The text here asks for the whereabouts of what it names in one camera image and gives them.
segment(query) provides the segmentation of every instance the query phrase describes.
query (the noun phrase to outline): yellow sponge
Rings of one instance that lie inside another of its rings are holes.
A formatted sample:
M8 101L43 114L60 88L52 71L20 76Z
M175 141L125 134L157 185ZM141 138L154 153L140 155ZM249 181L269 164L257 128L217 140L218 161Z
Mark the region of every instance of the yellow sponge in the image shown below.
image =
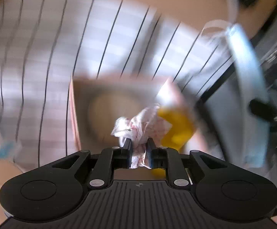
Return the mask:
M179 150L193 136L194 124L186 112L181 110L160 108L157 114L172 124L169 132L161 140L162 146Z
M165 179L166 178L166 171L164 169L152 169L152 174L157 179Z

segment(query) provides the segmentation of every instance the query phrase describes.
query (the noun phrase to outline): brown cardboard box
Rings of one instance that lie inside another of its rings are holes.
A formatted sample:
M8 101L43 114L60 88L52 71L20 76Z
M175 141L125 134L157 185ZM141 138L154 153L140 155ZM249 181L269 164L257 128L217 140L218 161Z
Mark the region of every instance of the brown cardboard box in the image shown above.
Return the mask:
M131 92L139 98L142 109L159 103L165 106L183 106L184 101L179 89L164 77L136 78L125 76L122 79L113 75L99 79L87 79L85 77L74 77L70 84L69 105L71 111L72 128L75 136L75 144L78 150L90 150L92 154L98 154L104 148L111 147L103 145L95 139L89 129L87 109L88 104L101 92L109 91ZM115 179L128 180L152 180L156 179L147 168L119 169L114 172Z

